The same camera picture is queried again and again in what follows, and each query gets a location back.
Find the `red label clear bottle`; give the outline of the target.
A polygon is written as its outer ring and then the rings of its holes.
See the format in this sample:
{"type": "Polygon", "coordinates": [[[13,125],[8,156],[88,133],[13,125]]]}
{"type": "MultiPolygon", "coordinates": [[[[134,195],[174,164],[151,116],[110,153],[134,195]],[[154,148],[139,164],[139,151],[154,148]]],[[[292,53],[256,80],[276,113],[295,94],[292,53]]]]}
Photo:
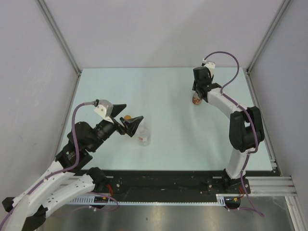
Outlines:
{"type": "Polygon", "coordinates": [[[202,103],[202,98],[200,98],[196,92],[192,96],[192,103],[195,105],[200,105],[202,103]]]}

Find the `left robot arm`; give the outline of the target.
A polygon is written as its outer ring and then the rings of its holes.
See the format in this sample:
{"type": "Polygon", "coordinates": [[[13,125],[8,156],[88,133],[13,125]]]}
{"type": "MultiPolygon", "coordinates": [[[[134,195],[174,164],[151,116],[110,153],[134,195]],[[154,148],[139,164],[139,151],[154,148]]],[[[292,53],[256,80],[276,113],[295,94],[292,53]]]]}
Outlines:
{"type": "Polygon", "coordinates": [[[114,132],[130,137],[135,135],[144,117],[122,117],[116,121],[115,117],[125,108],[126,104],[112,104],[107,100],[79,104],[72,114],[68,143],[49,168],[19,196],[2,201],[7,215],[0,224],[1,230],[34,231],[56,210],[82,194],[99,194],[104,189],[111,193],[109,179],[99,167],[90,168],[75,182],[61,189],[58,187],[91,161],[91,153],[96,152],[114,132]],[[88,105],[93,105],[94,111],[102,118],[94,128],[86,122],[75,122],[78,109],[88,105]]]}

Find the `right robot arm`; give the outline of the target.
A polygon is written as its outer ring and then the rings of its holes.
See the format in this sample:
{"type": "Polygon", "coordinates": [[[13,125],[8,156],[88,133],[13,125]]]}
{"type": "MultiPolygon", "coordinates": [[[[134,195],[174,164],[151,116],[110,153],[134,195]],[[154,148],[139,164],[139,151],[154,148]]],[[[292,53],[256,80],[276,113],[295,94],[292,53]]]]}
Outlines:
{"type": "Polygon", "coordinates": [[[229,140],[232,145],[231,158],[223,170],[221,187],[227,193],[243,189],[246,166],[251,154],[258,152],[265,134],[260,109],[244,107],[222,92],[222,86],[214,83],[214,69],[201,66],[193,69],[194,96],[218,108],[230,121],[229,140]]]}

